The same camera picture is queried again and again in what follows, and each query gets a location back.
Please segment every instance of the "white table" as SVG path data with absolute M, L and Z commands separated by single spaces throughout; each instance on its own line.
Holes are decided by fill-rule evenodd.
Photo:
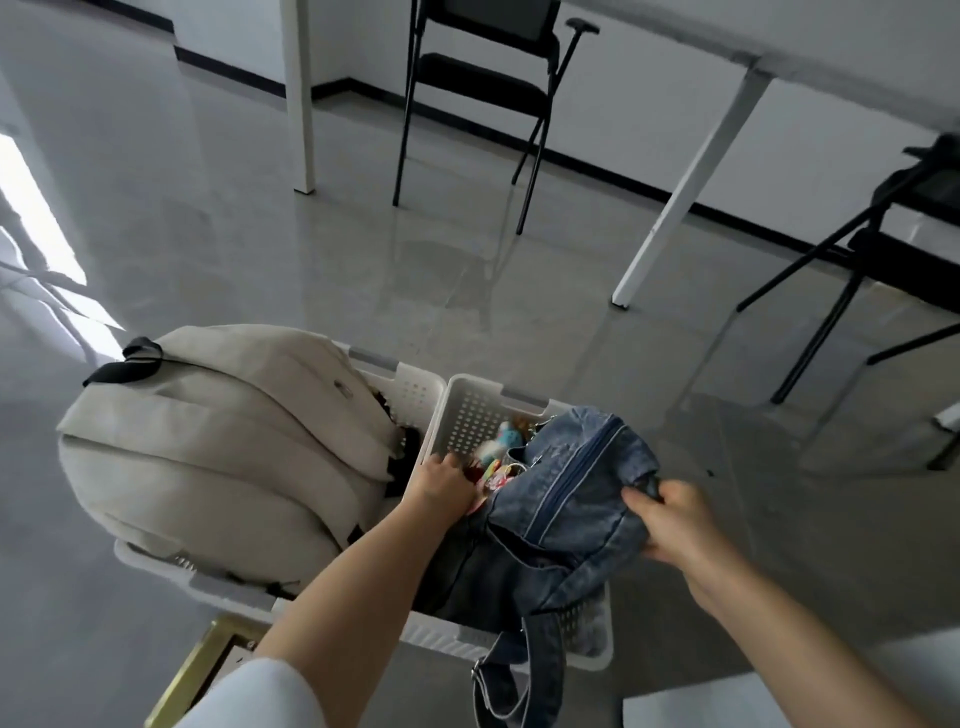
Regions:
M 626 307 L 774 78 L 936 131 L 960 131 L 960 3 L 944 0 L 569 0 L 746 72 L 694 155 L 612 302 Z M 314 188 L 306 0 L 281 0 L 294 187 Z

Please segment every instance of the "black folding chair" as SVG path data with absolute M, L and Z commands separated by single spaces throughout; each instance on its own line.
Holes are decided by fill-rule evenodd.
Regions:
M 400 141 L 400 159 L 396 166 L 394 207 L 400 200 L 403 162 L 407 156 L 407 135 L 413 111 L 414 89 L 417 84 L 442 88 L 461 96 L 468 96 L 488 104 L 533 116 L 537 119 L 526 151 L 514 172 L 511 184 L 516 184 L 523 163 L 537 148 L 534 169 L 530 175 L 523 210 L 516 226 L 516 234 L 523 233 L 527 209 L 533 195 L 540 158 L 550 129 L 550 112 L 557 86 L 564 77 L 570 57 L 584 33 L 600 33 L 600 29 L 581 18 L 570 18 L 566 24 L 573 29 L 573 39 L 560 61 L 560 41 L 553 33 L 553 24 L 560 10 L 560 0 L 422 0 L 420 12 L 417 0 L 411 0 L 410 39 L 407 45 L 407 96 L 403 113 L 403 138 Z M 458 61 L 440 53 L 420 55 L 420 42 L 427 20 L 480 36 L 494 43 L 516 48 L 546 60 L 547 89 L 512 76 L 490 71 L 472 63 Z M 535 144 L 542 127 L 540 144 Z
M 736 311 L 743 311 L 826 249 L 856 231 L 849 246 L 852 268 L 850 280 L 780 389 L 771 398 L 773 404 L 781 404 L 786 400 L 865 278 L 892 285 L 927 303 L 960 314 L 960 265 L 879 231 L 883 216 L 891 205 L 917 210 L 960 227 L 960 136 L 943 134 L 929 149 L 908 147 L 903 151 L 920 161 L 909 169 L 901 169 L 891 175 L 876 189 L 869 207 L 737 305 Z M 957 333 L 960 333 L 960 324 L 876 353 L 867 363 L 876 364 Z

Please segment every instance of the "bag zipper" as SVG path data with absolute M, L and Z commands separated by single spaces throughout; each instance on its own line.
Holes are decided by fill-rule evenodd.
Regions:
M 566 498 L 593 467 L 596 456 L 606 448 L 616 433 L 624 426 L 619 417 L 611 417 L 600 428 L 600 431 L 573 456 L 571 462 L 550 486 L 550 490 L 547 491 L 543 500 L 540 501 L 540 508 L 537 509 L 534 519 L 523 535 L 526 541 L 535 546 L 540 545 L 540 540 L 557 515 L 557 510 L 563 507 Z

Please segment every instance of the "chair seat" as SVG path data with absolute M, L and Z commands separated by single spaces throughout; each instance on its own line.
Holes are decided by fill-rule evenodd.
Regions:
M 858 231 L 850 249 L 868 278 L 960 313 L 960 265 L 882 232 Z
M 417 83 L 537 118 L 543 116 L 549 107 L 546 92 L 529 82 L 440 53 L 420 57 Z

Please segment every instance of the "blue denim bag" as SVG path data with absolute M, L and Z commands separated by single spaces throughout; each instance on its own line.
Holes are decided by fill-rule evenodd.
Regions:
M 602 589 L 649 536 L 620 497 L 658 497 L 659 464 L 623 421 L 574 407 L 506 462 L 526 470 L 458 522 L 430 562 L 414 608 L 498 632 L 473 669 L 480 728 L 549 728 L 564 694 L 560 614 Z M 530 664 L 519 695 L 511 665 Z

